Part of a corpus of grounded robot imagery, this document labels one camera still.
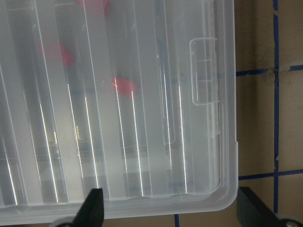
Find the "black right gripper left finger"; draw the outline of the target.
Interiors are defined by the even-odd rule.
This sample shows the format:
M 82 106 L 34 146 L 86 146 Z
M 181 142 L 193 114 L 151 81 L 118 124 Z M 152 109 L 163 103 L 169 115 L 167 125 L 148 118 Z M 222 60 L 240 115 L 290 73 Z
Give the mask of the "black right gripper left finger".
M 91 189 L 72 221 L 73 227 L 101 227 L 104 222 L 103 190 Z

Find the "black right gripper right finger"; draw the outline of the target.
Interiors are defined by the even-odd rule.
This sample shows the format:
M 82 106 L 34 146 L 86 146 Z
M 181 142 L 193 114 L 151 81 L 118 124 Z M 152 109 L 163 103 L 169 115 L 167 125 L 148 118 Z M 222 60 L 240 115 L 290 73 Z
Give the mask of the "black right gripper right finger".
M 237 219 L 242 227 L 301 227 L 303 222 L 283 214 L 275 214 L 249 187 L 239 187 Z

